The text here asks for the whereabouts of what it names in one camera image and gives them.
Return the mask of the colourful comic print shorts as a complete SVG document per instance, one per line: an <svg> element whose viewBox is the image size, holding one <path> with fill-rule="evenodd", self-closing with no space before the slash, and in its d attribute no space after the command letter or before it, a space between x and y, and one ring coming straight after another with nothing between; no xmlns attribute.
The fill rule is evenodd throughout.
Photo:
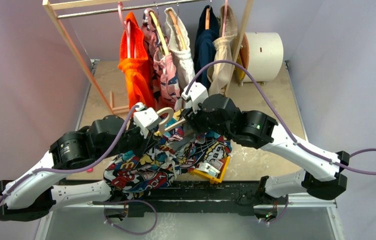
<svg viewBox="0 0 376 240"><path fill-rule="evenodd" d="M126 199L141 199L151 190L169 187L180 175L207 163L218 169L232 152L230 141L208 131L195 134L180 125L165 133L142 156L118 154L104 171L104 181Z"/></svg>

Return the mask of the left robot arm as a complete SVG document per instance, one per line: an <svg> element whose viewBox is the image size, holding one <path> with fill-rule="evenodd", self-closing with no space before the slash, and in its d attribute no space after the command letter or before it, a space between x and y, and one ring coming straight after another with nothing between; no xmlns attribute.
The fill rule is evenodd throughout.
<svg viewBox="0 0 376 240"><path fill-rule="evenodd" d="M118 154L145 153L158 141L153 129L160 120L147 112L137 112L133 119L108 115L65 133L23 176L0 181L0 221L29 222L64 206L86 202L120 204L125 191L104 180L79 185L59 185L59 181Z"/></svg>

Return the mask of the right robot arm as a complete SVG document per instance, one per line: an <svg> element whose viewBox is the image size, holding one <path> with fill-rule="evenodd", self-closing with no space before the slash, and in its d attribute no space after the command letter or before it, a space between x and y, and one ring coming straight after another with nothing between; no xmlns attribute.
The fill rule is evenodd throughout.
<svg viewBox="0 0 376 240"><path fill-rule="evenodd" d="M221 94L183 94L182 99L188 107L183 117L195 132L214 132L243 147L276 154L301 167L295 173L262 177L256 191L260 202L267 204L296 193L333 200L346 191L347 177L341 174L338 164L348 163L348 153L326 151L303 139L294 142L276 119L257 110L241 111L232 99Z"/></svg>

